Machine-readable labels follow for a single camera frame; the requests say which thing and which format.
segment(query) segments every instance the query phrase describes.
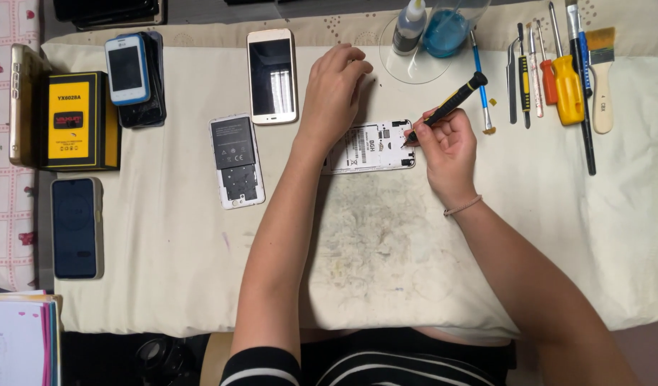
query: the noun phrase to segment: blue phone case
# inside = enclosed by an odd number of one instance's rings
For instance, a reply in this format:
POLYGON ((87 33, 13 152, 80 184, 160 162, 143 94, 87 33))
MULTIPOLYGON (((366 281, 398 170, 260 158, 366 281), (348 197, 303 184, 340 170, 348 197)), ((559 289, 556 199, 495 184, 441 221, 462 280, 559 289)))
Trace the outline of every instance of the blue phone case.
POLYGON ((143 87, 146 90, 146 96, 144 98, 123 100, 121 102, 112 101, 112 103, 115 104, 116 106, 123 106, 125 104, 145 102, 145 101, 147 101, 148 99, 151 98, 151 89, 148 86, 148 66, 146 66, 146 48, 143 45, 143 39, 141 39, 141 36, 138 35, 138 34, 128 34, 128 35, 118 36, 115 39, 110 39, 108 41, 126 39, 126 38, 133 37, 133 36, 136 36, 138 38, 138 47, 139 47, 138 56, 141 59, 141 68, 143 68, 143 87))

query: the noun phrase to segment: yellow screwdriver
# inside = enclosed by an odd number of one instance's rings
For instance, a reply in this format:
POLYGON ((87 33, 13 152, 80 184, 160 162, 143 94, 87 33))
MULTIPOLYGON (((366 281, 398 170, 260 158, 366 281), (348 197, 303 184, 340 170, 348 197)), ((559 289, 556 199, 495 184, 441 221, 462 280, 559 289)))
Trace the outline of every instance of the yellow screwdriver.
POLYGON ((555 35, 555 48, 557 59, 551 67, 555 72, 555 88, 557 90, 557 113, 563 126, 578 124, 584 120, 584 96, 579 75, 572 67, 572 55, 562 54, 560 33, 557 30, 555 20, 555 8, 553 2, 548 3, 550 20, 553 23, 553 34, 555 35))

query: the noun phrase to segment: patterned tablecloth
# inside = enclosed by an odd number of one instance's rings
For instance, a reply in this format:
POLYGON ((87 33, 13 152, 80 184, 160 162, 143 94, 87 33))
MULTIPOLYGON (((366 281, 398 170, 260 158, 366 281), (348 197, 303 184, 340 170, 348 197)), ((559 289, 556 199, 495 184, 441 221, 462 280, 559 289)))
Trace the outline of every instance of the patterned tablecloth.
POLYGON ((10 46, 39 49, 38 0, 0 0, 0 287, 35 287, 33 266, 34 170, 8 159, 10 46))

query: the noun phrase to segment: wooden brush handle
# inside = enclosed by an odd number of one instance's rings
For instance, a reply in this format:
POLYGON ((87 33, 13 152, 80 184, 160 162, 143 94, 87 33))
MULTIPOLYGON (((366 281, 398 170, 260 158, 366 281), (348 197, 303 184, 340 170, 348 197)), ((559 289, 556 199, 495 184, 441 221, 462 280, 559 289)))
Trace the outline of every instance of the wooden brush handle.
POLYGON ((614 123, 610 82, 608 81, 610 66, 612 66, 612 62, 591 65, 596 84, 593 98, 593 129, 598 134, 605 134, 612 130, 614 123))

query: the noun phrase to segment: cracked phone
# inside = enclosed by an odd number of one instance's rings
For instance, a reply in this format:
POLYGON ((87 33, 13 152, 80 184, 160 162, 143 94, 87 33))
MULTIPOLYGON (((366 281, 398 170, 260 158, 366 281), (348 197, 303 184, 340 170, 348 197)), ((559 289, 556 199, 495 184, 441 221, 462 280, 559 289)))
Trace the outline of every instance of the cracked phone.
POLYGON ((236 114, 208 123, 219 200, 224 209, 265 202, 258 145, 250 114, 236 114))
POLYGON ((415 148, 404 146, 409 120, 368 122, 348 129, 324 160, 322 174, 375 172, 412 168, 415 148))

